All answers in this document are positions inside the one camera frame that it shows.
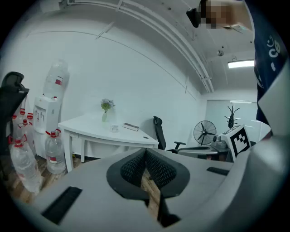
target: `electric fan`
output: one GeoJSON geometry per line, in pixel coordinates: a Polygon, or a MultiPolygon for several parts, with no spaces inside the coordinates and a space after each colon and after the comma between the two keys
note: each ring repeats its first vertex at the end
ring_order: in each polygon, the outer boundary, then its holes
{"type": "Polygon", "coordinates": [[[212,122],[201,121],[195,126],[193,136],[195,140],[202,146],[210,144],[216,133],[216,127],[212,122]]]}

